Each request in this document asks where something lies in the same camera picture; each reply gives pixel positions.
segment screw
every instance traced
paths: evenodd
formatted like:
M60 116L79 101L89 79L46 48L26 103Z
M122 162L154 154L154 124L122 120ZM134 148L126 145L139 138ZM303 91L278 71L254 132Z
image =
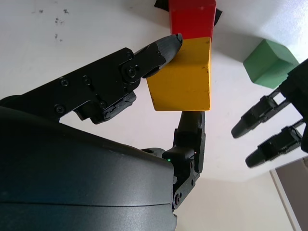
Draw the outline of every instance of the screw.
M87 86L91 85L91 79L89 77L87 77L87 76L84 76L82 81Z
M128 69L126 69L126 73L131 78L134 78L136 75L135 69L132 68L131 66Z
M177 194L177 195L175 196L175 205L178 205L179 203L180 203L180 195Z
M67 87L69 82L66 78L60 78L60 83L63 87Z
M58 114L63 114L65 112L65 107L63 105L55 105L54 110Z
M130 52L127 52L126 57L131 60L133 58L132 54Z
M99 102L100 108L105 109L107 107L107 103L105 101Z

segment yellow block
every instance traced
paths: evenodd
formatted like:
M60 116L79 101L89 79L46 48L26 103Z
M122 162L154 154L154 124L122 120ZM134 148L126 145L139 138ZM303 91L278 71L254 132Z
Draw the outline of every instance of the yellow block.
M183 40L179 53L147 79L156 111L210 109L210 37Z

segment red wooden block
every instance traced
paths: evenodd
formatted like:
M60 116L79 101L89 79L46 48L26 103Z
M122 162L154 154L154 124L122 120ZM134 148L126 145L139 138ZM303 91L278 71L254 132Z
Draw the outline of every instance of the red wooden block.
M215 12L215 0L169 0L171 34L212 39Z

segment green block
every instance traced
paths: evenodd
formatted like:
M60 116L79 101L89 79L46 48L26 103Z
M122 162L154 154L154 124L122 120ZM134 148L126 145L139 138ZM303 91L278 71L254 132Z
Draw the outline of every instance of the green block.
M244 61L250 80L268 88L278 87L299 63L288 48L267 39Z

